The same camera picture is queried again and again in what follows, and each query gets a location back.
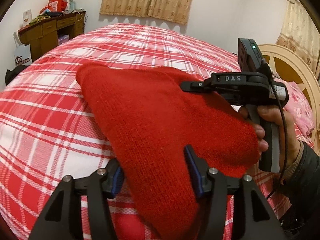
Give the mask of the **person's right hand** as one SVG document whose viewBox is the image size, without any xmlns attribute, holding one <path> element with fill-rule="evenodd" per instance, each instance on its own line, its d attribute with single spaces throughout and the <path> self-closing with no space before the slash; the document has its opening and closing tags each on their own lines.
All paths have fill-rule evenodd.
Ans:
<svg viewBox="0 0 320 240">
<path fill-rule="evenodd" d="M 246 107 L 241 107 L 238 113 L 253 127 L 255 130 L 259 151 L 264 152 L 268 149 L 268 143 L 264 140 L 264 129 L 249 120 L 249 113 Z M 284 125 L 281 117 L 280 109 L 277 106 L 258 106 L 258 114 L 266 121 L 275 123 L 279 128 L 280 156 L 279 166 L 281 171 L 291 166 L 297 159 L 300 151 L 300 142 L 296 138 L 295 126 L 292 115 L 283 110 L 287 139 L 285 140 Z"/>
</svg>

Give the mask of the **black jacket right forearm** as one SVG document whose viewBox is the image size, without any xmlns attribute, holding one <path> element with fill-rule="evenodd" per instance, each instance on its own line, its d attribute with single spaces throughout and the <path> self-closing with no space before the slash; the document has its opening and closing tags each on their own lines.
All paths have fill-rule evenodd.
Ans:
<svg viewBox="0 0 320 240">
<path fill-rule="evenodd" d="M 286 169 L 280 191 L 300 218 L 313 229 L 319 226 L 319 156 L 305 142 L 300 142 L 295 162 Z"/>
</svg>

